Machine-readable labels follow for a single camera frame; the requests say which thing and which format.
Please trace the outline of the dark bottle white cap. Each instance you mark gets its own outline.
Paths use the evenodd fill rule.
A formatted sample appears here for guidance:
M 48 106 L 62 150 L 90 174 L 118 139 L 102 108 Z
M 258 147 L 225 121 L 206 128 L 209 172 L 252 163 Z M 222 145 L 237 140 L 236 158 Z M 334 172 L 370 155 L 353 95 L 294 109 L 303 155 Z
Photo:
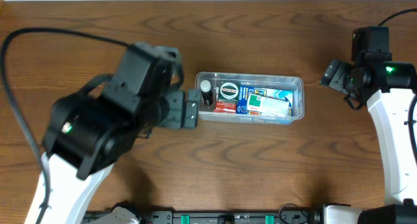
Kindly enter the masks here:
M 209 80 L 203 80 L 200 82 L 200 90 L 203 98 L 203 102 L 206 106 L 213 104 L 212 86 Z

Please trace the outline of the red medicine box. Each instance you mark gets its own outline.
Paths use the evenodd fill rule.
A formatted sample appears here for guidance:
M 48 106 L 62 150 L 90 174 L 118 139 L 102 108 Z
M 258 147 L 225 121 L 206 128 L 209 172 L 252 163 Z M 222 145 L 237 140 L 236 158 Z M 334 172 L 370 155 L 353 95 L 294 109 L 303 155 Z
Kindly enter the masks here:
M 216 113 L 232 113 L 235 114 L 237 111 L 236 103 L 229 103 L 229 102 L 216 102 L 216 106 L 214 108 L 214 112 Z

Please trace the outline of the green Zam-Buk box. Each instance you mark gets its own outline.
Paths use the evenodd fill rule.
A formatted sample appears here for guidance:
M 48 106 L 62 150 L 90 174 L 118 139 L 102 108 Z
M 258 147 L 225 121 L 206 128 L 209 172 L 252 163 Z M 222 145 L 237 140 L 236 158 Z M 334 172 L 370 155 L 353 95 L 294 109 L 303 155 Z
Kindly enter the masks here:
M 217 90 L 217 101 L 237 104 L 240 85 L 230 81 L 221 81 Z

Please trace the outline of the blue Kool Fever box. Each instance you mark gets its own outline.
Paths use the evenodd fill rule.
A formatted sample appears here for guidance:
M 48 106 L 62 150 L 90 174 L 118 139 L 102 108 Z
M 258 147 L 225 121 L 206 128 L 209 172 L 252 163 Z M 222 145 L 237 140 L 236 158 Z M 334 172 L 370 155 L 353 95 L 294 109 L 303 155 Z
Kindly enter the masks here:
M 280 90 L 280 89 L 266 89 L 266 88 L 261 88 L 261 87 L 248 87 L 248 86 L 240 87 L 240 93 L 238 96 L 238 104 L 237 104 L 237 111 L 236 111 L 237 114 L 275 116 L 275 115 L 269 115 L 269 114 L 260 113 L 256 111 L 249 111 L 247 109 L 247 102 L 248 102 L 248 96 L 250 94 L 256 94 L 259 96 L 265 96 L 268 98 L 273 98 L 273 99 L 289 102 L 289 106 L 290 106 L 289 117 L 292 116 L 292 102 L 293 102 L 292 91 L 285 91 L 285 90 Z

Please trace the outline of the white green Panadol box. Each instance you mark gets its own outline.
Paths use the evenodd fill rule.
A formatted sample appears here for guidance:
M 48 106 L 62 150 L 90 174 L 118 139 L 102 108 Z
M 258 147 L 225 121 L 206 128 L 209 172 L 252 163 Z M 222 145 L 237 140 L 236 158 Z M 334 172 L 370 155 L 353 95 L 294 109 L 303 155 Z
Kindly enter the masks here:
M 290 115 L 289 102 L 250 94 L 248 96 L 247 109 L 279 117 L 288 117 Z

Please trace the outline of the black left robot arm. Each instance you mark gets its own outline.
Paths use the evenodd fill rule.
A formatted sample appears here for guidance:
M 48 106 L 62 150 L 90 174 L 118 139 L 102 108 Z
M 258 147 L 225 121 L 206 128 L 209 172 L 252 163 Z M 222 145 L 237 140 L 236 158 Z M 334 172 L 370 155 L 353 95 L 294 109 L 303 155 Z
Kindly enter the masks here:
M 193 130 L 200 97 L 183 91 L 178 49 L 138 42 L 113 74 L 58 99 L 42 140 L 49 180 L 40 178 L 27 223 L 80 223 L 115 162 L 155 127 Z

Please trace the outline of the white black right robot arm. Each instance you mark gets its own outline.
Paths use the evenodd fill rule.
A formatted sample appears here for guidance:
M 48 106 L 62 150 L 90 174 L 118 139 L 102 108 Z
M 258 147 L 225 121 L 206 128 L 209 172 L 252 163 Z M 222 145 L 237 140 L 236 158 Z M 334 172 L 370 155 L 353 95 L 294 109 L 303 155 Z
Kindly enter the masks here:
M 326 204 L 312 223 L 416 222 L 416 68 L 394 62 L 389 29 L 352 32 L 351 63 L 332 60 L 320 84 L 345 95 L 351 109 L 366 107 L 377 131 L 384 170 L 384 205 L 361 209 Z

